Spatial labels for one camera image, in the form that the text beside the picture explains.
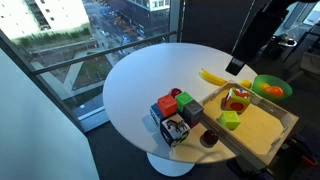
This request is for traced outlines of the yellow banana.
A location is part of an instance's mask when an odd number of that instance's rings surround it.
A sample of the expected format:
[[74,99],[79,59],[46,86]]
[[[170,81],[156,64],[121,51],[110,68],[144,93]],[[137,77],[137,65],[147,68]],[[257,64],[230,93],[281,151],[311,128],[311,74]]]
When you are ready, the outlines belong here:
[[210,82],[218,86],[222,86],[226,83],[226,80],[219,78],[217,76],[214,76],[204,69],[200,70],[199,75],[201,76],[202,79],[206,80],[207,82]]

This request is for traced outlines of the wooden crate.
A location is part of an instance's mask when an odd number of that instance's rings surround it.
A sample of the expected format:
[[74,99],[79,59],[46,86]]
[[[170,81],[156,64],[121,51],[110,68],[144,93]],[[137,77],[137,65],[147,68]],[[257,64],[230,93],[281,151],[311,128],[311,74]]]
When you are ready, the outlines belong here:
[[[231,88],[246,90],[251,98],[250,105],[239,115],[240,124],[235,130],[218,123],[223,112],[223,99]],[[235,82],[218,88],[200,104],[204,108],[203,123],[214,129],[230,150],[257,168],[270,164],[298,121],[294,114]]]

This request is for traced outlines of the white round table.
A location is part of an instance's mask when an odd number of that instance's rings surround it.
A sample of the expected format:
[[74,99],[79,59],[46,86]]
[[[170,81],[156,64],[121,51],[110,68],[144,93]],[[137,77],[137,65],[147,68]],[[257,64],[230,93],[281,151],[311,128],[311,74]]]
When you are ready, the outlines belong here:
[[223,143],[211,148],[201,143],[206,128],[198,124],[187,139],[171,148],[149,115],[150,106],[173,88],[201,101],[218,87],[199,76],[205,69],[225,80],[253,80],[256,72],[245,66],[233,76],[225,71],[232,56],[190,43],[162,43],[137,50],[120,60],[103,87],[105,111],[115,129],[147,154],[148,164],[159,173],[178,177],[196,164],[216,163],[236,155]]

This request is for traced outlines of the red apple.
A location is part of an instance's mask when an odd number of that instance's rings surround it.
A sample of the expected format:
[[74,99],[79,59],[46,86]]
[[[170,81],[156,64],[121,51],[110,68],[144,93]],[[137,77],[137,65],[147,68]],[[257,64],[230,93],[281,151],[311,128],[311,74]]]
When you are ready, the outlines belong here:
[[175,98],[178,94],[181,93],[181,90],[179,88],[173,88],[169,91],[169,94]]

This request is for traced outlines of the orange block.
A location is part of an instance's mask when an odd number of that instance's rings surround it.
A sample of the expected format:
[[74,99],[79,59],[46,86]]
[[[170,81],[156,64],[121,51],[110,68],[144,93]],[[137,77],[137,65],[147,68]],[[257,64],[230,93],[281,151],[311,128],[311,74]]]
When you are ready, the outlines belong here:
[[168,117],[177,111],[177,102],[171,95],[165,95],[158,99],[158,109],[164,117]]

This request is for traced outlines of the blue block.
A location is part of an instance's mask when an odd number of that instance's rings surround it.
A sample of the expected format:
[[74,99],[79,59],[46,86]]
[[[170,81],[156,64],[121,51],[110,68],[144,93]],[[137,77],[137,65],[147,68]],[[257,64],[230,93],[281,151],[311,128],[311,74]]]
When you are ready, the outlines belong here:
[[150,107],[150,116],[154,120],[157,126],[160,125],[160,122],[164,119],[161,111],[158,109],[158,104],[155,103]]

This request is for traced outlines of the zebra picture cube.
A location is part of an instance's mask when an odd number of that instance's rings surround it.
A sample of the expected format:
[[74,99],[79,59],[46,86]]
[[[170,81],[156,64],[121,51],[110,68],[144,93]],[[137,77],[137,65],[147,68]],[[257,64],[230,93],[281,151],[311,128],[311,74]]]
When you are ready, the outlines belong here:
[[175,114],[161,122],[160,133],[170,147],[176,147],[187,138],[190,127],[179,114]]

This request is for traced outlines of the dark red plum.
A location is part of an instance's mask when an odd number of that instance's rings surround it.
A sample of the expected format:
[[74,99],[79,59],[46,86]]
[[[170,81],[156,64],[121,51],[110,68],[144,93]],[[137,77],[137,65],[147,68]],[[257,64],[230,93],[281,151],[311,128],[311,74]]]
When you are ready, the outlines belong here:
[[218,141],[218,135],[212,130],[206,130],[203,134],[204,141],[209,145],[215,145]]

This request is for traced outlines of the lime green block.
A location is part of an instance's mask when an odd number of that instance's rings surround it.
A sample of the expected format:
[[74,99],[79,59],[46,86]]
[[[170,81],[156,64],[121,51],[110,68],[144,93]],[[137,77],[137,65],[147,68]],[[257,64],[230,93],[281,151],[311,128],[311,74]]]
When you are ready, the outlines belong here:
[[236,111],[223,111],[218,118],[218,123],[229,130],[235,130],[241,121]]

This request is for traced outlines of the colourful soft picture cube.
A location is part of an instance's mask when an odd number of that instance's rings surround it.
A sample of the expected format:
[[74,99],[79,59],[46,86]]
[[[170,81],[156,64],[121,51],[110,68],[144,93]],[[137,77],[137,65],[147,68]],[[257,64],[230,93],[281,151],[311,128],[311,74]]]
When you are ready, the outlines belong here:
[[225,97],[224,108],[241,114],[246,110],[250,101],[250,94],[246,90],[232,87]]

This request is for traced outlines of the yellow lemon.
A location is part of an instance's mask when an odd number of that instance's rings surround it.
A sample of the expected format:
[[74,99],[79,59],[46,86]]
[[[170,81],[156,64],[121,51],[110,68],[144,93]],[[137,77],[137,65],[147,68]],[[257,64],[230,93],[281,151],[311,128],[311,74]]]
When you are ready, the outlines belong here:
[[246,88],[248,88],[248,89],[250,89],[252,87],[252,83],[249,80],[241,80],[239,82],[239,84],[244,86],[244,87],[246,87]]

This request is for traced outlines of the yellow fruit in bowl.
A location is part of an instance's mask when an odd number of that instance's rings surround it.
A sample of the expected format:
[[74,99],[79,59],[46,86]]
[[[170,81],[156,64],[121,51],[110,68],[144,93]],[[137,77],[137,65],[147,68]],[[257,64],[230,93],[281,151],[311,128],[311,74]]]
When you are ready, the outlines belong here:
[[270,87],[270,85],[268,84],[268,83],[261,83],[261,84],[259,84],[259,88],[261,89],[261,90],[266,90],[267,88],[269,88]]

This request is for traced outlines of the window railing bar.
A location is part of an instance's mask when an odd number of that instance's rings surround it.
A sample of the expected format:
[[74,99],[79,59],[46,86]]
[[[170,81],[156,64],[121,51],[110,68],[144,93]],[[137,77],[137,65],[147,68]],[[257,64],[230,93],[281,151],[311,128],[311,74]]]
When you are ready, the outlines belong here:
[[124,49],[130,48],[130,47],[133,47],[133,46],[141,45],[141,44],[144,44],[144,43],[148,43],[148,42],[160,39],[162,37],[169,37],[169,36],[176,35],[176,34],[177,34],[177,31],[170,31],[170,32],[163,33],[163,34],[160,34],[160,35],[157,35],[157,36],[154,36],[154,37],[150,37],[150,38],[147,38],[147,39],[144,39],[144,40],[135,41],[135,42],[132,42],[132,43],[129,43],[129,44],[125,44],[125,45],[119,46],[119,47],[115,47],[115,48],[99,51],[97,53],[92,53],[92,54],[89,54],[89,55],[85,55],[83,57],[74,58],[74,59],[71,59],[71,60],[68,60],[68,61],[64,61],[64,62],[61,62],[61,63],[50,65],[50,66],[47,66],[47,67],[44,67],[44,68],[41,68],[41,69],[38,69],[38,70],[33,70],[32,74],[33,75],[40,75],[42,73],[46,73],[46,72],[49,72],[49,71],[52,71],[52,70],[55,70],[55,69],[59,69],[59,68],[66,67],[66,66],[70,66],[70,65],[73,65],[73,64],[76,64],[76,63],[79,63],[79,62],[90,60],[90,59],[95,58],[95,57],[99,57],[99,56],[102,56],[102,55],[113,53],[113,52],[116,52],[116,51],[119,51],[119,50],[124,50]]

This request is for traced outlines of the green bowl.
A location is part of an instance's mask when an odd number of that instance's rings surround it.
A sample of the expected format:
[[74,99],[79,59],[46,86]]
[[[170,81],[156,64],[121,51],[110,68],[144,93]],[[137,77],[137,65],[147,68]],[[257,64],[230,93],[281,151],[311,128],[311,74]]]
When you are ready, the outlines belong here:
[[255,77],[252,90],[270,101],[284,100],[292,95],[292,88],[282,79],[271,75]]

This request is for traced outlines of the orange fruit in bowl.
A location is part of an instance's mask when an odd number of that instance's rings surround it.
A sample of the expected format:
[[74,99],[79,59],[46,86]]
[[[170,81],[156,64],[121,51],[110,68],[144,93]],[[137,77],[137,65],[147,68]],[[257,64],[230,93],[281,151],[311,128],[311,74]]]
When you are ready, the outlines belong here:
[[274,97],[283,97],[284,96],[284,91],[279,86],[269,86],[268,88],[265,89],[265,92],[274,96]]

